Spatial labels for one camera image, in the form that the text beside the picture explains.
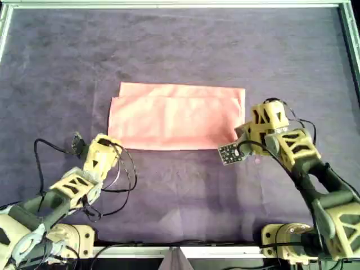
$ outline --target black cable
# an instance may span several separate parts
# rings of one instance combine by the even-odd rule
[[[120,160],[119,159],[118,159],[117,164],[118,164],[118,173],[116,174],[116,177],[106,187],[102,188],[101,191],[107,192],[107,189],[118,181],[118,179],[120,177],[120,171],[121,171],[120,170]]]
[[[295,114],[295,111],[293,110],[293,108],[291,108],[284,100],[281,100],[281,99],[279,99],[279,98],[277,98],[277,97],[271,97],[271,98],[267,98],[267,99],[264,101],[264,104],[267,103],[267,102],[272,102],[272,101],[280,101],[281,103],[283,103],[283,104],[291,111],[293,117],[294,117],[296,120],[300,121],[299,123],[301,124],[301,126],[302,126],[303,128],[305,128],[304,123],[302,123],[301,120],[297,117],[297,115]]]
[[[74,225],[72,225],[72,224],[68,224],[69,226],[72,226],[75,230],[76,230],[76,232],[78,233],[78,236],[79,236],[79,252],[80,252],[80,247],[81,247],[81,237],[80,237],[80,232],[79,232],[79,230],[74,226]]]
[[[276,233],[275,233],[275,244],[277,244],[277,235],[278,235],[280,229],[283,228],[284,226],[286,226],[287,224],[288,224],[288,223],[284,223],[283,225],[281,225],[281,226],[279,227],[279,229],[277,229],[277,231],[276,231]],[[276,246],[276,257],[277,257],[277,261],[279,262],[280,267],[282,267],[281,261],[280,261],[280,258],[279,258],[279,254],[278,254],[278,247],[279,247],[279,246],[277,245],[277,246]]]
[[[0,210],[3,210],[3,209],[7,208],[10,205],[17,204],[17,203],[20,203],[20,202],[21,201],[13,201],[13,202],[11,202],[9,204],[4,204],[4,205],[0,206]]]
[[[100,256],[101,253],[103,253],[107,249],[115,248],[115,247],[118,247],[118,246],[126,246],[126,245],[124,245],[124,244],[115,244],[115,245],[111,245],[111,246],[106,246],[103,249],[101,249],[98,253],[96,253],[94,258],[92,259],[89,270],[92,270],[92,268],[94,267],[95,261],[97,260],[97,258]]]
[[[304,246],[301,242],[285,242],[285,243],[274,243],[267,245],[260,245],[259,248],[267,249],[267,248],[277,248],[278,246]]]
[[[126,168],[124,168],[124,171],[125,171],[125,173],[126,173],[126,175],[127,175],[127,177],[128,177],[128,180],[129,180],[129,187],[128,187],[127,190],[119,190],[119,191],[117,191],[117,193],[127,192],[126,200],[125,200],[125,202],[123,203],[123,205],[122,205],[119,209],[116,209],[116,210],[114,210],[114,211],[111,211],[111,212],[108,212],[108,213],[103,214],[104,217],[110,216],[110,215],[113,215],[113,214],[116,214],[117,212],[120,212],[121,210],[124,209],[124,207],[125,207],[126,204],[128,203],[128,200],[129,200],[129,197],[130,197],[130,192],[131,192],[132,190],[134,190],[134,188],[135,188],[136,185],[137,185],[137,178],[138,178],[138,177],[137,177],[137,172],[136,172],[136,167],[135,167],[135,164],[134,164],[134,160],[132,159],[132,157],[131,157],[130,153],[128,152],[128,150],[125,149],[123,146],[119,145],[118,143],[111,143],[111,144],[112,144],[113,146],[118,146],[118,147],[120,147],[122,151],[124,151],[125,153],[127,153],[127,155],[129,156],[129,158],[130,158],[130,160],[131,160],[132,166],[133,166],[134,178],[135,178],[135,180],[134,180],[134,185],[133,185],[133,187],[131,187],[131,179],[130,179],[129,172],[128,172],[128,170],[127,170]],[[118,155],[118,159],[120,160],[119,151],[117,150],[116,147],[114,147],[114,149],[115,149],[115,151],[116,151],[116,153],[117,153],[117,155]]]
[[[76,153],[69,152],[69,151],[66,151],[66,150],[64,150],[64,149],[61,149],[60,147],[58,147],[58,146],[56,146],[56,145],[53,145],[52,143],[46,141],[45,139],[37,138],[37,139],[34,141],[34,153],[35,153],[35,159],[36,159],[36,164],[37,164],[37,167],[38,167],[39,178],[40,178],[40,190],[39,190],[39,194],[41,195],[41,201],[40,201],[40,203],[39,203],[38,212],[40,211],[41,205],[43,204],[44,199],[45,199],[45,192],[44,192],[44,175],[43,175],[43,172],[42,172],[42,170],[41,170],[40,158],[39,158],[39,154],[38,154],[38,143],[39,143],[39,142],[42,142],[43,144],[48,145],[48,146],[50,146],[51,148],[55,149],[56,151],[62,152],[62,153],[64,153],[64,154],[70,154],[70,155],[75,155],[75,156],[77,155]]]
[[[77,268],[77,266],[78,266],[78,262],[80,261],[79,253],[75,249],[73,249],[71,246],[66,246],[66,248],[68,250],[72,251],[76,255],[76,261],[75,261],[75,264],[73,266],[73,270],[75,270]]]
[[[313,129],[314,129],[314,137],[313,137],[313,144],[316,146],[316,126],[313,122],[309,121],[309,120],[305,120],[305,119],[299,119],[301,122],[306,122],[306,123],[309,123],[313,126]]]
[[[335,269],[337,269],[337,267],[339,266],[340,263],[341,263],[341,268],[340,268],[340,269],[342,269],[342,268],[343,268],[344,261],[341,259],[341,260],[338,260],[338,261],[335,263],[335,265],[330,268],[330,270],[335,270]]]
[[[134,170],[134,185],[133,185],[131,188],[129,188],[129,189],[123,189],[123,190],[108,190],[108,189],[107,189],[108,187],[105,187],[105,188],[103,188],[101,191],[111,192],[111,193],[123,193],[123,192],[128,192],[129,190],[130,190],[130,191],[133,191],[134,188],[135,188],[136,185],[137,185],[137,180],[138,180],[138,175],[137,175],[137,172],[136,172],[136,167],[135,167],[134,160],[133,160],[133,158],[131,157],[131,154],[129,153],[129,151],[128,151],[126,148],[124,148],[123,146],[121,146],[121,145],[119,145],[119,144],[117,144],[117,143],[113,143],[113,145],[120,147],[121,150],[124,151],[124,152],[128,155],[128,157],[130,158],[130,161],[131,161],[131,163],[132,163],[133,170]],[[118,162],[121,162],[123,168],[125,168],[125,165],[124,165],[124,163],[122,162],[122,160],[121,160],[121,158],[120,158],[120,155],[118,155]]]
[[[222,270],[267,270],[273,267],[277,267],[277,264],[258,266],[258,267],[227,267],[227,268],[223,268]]]
[[[295,118],[295,120],[293,119],[289,119],[290,121],[296,121],[298,122],[303,128],[305,128],[305,125],[303,122],[306,122],[306,123],[309,123],[313,126],[313,129],[314,129],[314,137],[313,137],[313,144],[316,146],[316,126],[313,122],[309,121],[309,120],[306,120],[306,119],[302,119],[302,118],[298,118],[297,115],[295,114],[295,111],[293,110],[293,108],[291,108],[286,101],[284,100],[281,100],[279,98],[276,98],[276,97],[271,97],[271,98],[267,98],[264,103],[267,103],[267,102],[271,102],[271,101],[280,101],[281,103],[283,103],[292,113],[293,117]]]

